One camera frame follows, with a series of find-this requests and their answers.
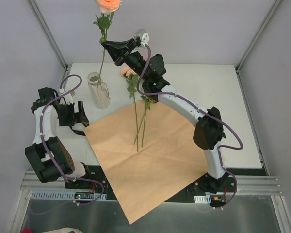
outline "gray floor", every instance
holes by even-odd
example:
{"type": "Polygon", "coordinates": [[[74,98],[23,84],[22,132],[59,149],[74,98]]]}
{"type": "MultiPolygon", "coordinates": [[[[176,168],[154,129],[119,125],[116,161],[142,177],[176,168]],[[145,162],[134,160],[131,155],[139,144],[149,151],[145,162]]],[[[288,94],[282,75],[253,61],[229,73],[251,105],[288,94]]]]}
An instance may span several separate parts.
{"type": "MultiPolygon", "coordinates": [[[[32,200],[35,212],[47,211],[63,201],[32,200]]],[[[83,233],[279,233],[270,197],[236,196],[223,211],[208,205],[163,203],[129,225],[116,201],[100,201],[85,207],[64,205],[48,214],[26,215],[23,228],[33,233],[64,227],[83,233]]]]}

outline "orange flower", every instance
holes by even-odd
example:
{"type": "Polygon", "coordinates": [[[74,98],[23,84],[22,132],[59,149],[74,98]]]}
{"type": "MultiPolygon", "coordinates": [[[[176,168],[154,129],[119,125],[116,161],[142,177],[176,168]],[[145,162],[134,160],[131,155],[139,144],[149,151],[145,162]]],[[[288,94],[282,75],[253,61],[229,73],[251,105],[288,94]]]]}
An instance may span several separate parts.
{"type": "Polygon", "coordinates": [[[131,68],[129,67],[123,67],[121,70],[121,75],[124,76],[125,78],[130,77],[131,75],[135,75],[136,72],[133,71],[131,68]]]}
{"type": "Polygon", "coordinates": [[[100,11],[104,14],[110,14],[110,12],[116,11],[121,4],[121,0],[96,0],[100,6],[100,11]]]}

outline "brown paper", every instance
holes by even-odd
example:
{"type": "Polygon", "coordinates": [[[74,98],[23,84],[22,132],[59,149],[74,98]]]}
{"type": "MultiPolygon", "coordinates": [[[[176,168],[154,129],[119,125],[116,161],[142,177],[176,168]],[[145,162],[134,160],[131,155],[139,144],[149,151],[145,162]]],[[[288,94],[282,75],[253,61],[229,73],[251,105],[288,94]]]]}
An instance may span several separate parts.
{"type": "MultiPolygon", "coordinates": [[[[144,101],[137,103],[139,121],[144,107],[144,101]]],[[[204,153],[193,141],[194,127],[160,103],[147,111],[139,153],[133,144],[134,104],[84,132],[130,224],[207,172],[204,153]]]]}

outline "orange paper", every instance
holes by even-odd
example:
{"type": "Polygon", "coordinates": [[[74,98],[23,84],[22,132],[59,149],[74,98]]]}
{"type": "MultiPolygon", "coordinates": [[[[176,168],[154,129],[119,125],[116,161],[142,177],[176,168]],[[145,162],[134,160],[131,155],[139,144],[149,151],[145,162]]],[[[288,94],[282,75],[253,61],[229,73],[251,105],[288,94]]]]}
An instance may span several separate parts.
{"type": "MultiPolygon", "coordinates": [[[[138,119],[145,109],[137,103],[138,119]]],[[[194,127],[163,104],[146,114],[139,153],[134,104],[86,127],[84,132],[130,224],[207,172],[205,155],[193,141],[194,127]]]]}

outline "metal pole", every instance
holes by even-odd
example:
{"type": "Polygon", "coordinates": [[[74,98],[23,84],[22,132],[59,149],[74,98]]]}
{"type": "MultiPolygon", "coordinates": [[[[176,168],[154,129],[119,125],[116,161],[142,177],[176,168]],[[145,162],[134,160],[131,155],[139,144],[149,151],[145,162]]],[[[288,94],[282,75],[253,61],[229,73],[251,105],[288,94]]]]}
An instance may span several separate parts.
{"type": "Polygon", "coordinates": [[[56,41],[55,41],[52,33],[50,32],[49,27],[48,27],[47,23],[45,22],[45,20],[44,20],[44,18],[42,16],[42,13],[41,13],[36,1],[35,0],[27,0],[27,2],[29,4],[30,8],[32,9],[32,11],[33,11],[38,23],[40,24],[40,26],[41,26],[41,28],[42,28],[42,30],[44,32],[44,35],[47,38],[50,46],[52,47],[52,49],[53,49],[58,61],[61,63],[62,67],[65,70],[67,70],[68,65],[65,62],[65,59],[64,59],[62,53],[60,52],[60,50],[58,48],[58,45],[56,44],[56,41]]]}
{"type": "Polygon", "coordinates": [[[277,10],[279,9],[279,6],[281,5],[281,3],[284,0],[275,0],[275,2],[273,3],[271,9],[269,10],[269,12],[267,13],[265,19],[263,20],[261,26],[259,27],[257,33],[255,34],[255,36],[253,37],[253,39],[250,42],[249,47],[247,48],[245,54],[243,55],[240,63],[238,64],[238,66],[236,67],[236,71],[237,73],[241,70],[241,68],[243,67],[244,63],[246,62],[246,60],[248,59],[249,55],[251,54],[253,48],[255,47],[255,45],[257,44],[257,42],[259,41],[261,35],[263,34],[263,32],[265,31],[267,25],[269,24],[269,22],[271,21],[271,19],[273,18],[274,14],[277,12],[277,10]]]}

